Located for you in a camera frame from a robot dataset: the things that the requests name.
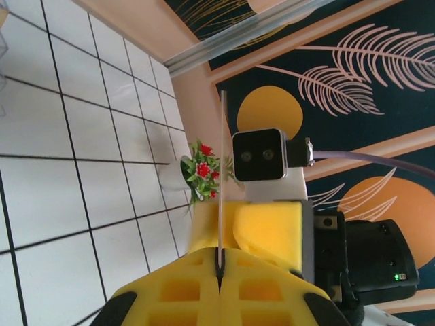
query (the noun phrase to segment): tiled wall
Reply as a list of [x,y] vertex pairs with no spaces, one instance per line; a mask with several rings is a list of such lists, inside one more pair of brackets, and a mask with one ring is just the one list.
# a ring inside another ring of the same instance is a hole
[[157,175],[189,152],[183,124],[166,68],[73,2],[9,6],[0,325],[89,325],[186,250],[188,197]]

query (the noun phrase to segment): depth camera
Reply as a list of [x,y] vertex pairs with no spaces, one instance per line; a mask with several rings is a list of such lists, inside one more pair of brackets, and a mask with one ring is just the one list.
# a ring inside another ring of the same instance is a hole
[[232,137],[234,175],[240,182],[285,176],[285,134],[278,129],[237,132]]

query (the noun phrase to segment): orange circle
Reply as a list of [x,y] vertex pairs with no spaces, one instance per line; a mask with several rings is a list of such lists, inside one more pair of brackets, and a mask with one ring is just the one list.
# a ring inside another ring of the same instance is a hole
[[250,92],[237,114],[239,131],[278,128],[292,139],[299,132],[304,115],[298,100],[276,86],[262,86]]

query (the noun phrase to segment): yellow sponge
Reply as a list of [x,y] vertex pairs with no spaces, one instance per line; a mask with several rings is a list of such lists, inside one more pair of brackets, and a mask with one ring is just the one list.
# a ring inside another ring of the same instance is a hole
[[[234,239],[232,228],[239,207],[246,204],[246,202],[224,203],[224,228],[222,234],[222,245],[224,248],[239,248]],[[199,202],[195,204],[188,253],[192,253],[201,248],[218,246],[218,219],[218,201]]]
[[302,271],[302,203],[246,204],[233,226],[240,249],[286,270]]

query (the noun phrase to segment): camera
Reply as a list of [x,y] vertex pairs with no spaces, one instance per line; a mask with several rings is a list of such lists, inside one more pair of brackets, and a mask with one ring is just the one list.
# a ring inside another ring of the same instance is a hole
[[275,128],[237,132],[232,150],[234,175],[240,182],[280,180],[287,168],[314,164],[309,138],[287,140],[285,133]]
[[279,180],[287,168],[285,134],[278,129],[237,132],[232,137],[234,175],[240,182]]

